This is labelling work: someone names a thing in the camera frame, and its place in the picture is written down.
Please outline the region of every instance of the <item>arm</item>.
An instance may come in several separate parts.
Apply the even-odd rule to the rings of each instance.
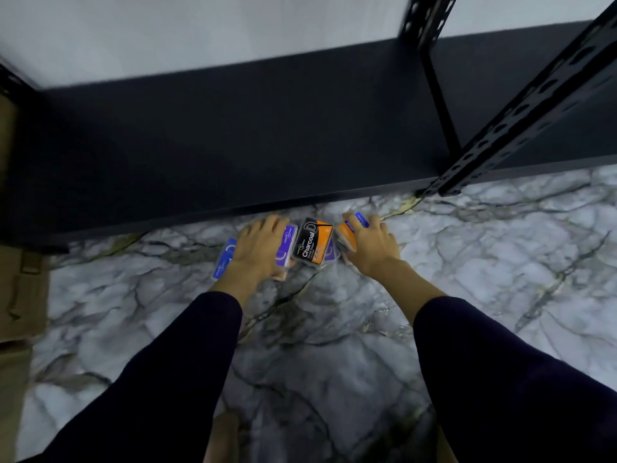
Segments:
[[[234,260],[210,292],[197,297],[61,429],[42,461],[203,461],[242,306],[273,274],[286,221],[271,216],[245,228]]]
[[[396,239],[351,214],[348,258],[413,326],[422,375],[460,463],[617,461],[617,393],[525,343],[400,261]]]

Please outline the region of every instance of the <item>dark navy sleeve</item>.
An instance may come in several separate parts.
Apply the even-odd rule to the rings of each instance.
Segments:
[[[197,297],[40,456],[49,462],[201,463],[236,348],[234,297]]]
[[[413,329],[437,420],[459,463],[617,461],[617,393],[471,304],[429,301]]]

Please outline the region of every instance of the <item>person's right hand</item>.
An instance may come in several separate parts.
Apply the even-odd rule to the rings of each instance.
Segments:
[[[363,227],[351,212],[344,213],[343,218],[351,225],[358,247],[357,252],[349,251],[345,255],[360,273],[376,279],[379,277],[380,267],[383,264],[392,260],[400,260],[396,238],[389,232],[386,223],[380,223],[381,219],[378,215],[371,214],[368,217],[370,225],[367,228]]]

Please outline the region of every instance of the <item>pile of packages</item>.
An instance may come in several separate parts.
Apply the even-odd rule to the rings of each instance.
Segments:
[[[356,213],[363,227],[368,227],[368,221],[361,213]],[[233,260],[236,239],[229,239],[223,248],[212,278],[218,280],[227,265]],[[282,235],[281,246],[276,253],[276,264],[283,268],[277,281],[284,281],[287,272],[296,262],[316,268],[334,263],[341,255],[345,263],[347,251],[356,250],[355,235],[349,221],[344,221],[336,227],[313,218],[306,218],[301,225],[288,224]]]

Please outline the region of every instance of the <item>marble floor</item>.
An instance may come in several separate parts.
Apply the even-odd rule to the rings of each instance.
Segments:
[[[289,215],[378,212],[424,277],[617,389],[617,166],[414,202],[396,194]],[[19,459],[43,450],[211,286],[222,244],[250,219],[82,242],[53,261]],[[221,396],[219,410],[243,416],[243,461],[430,461],[434,411],[392,299],[340,261],[291,274],[254,297]]]

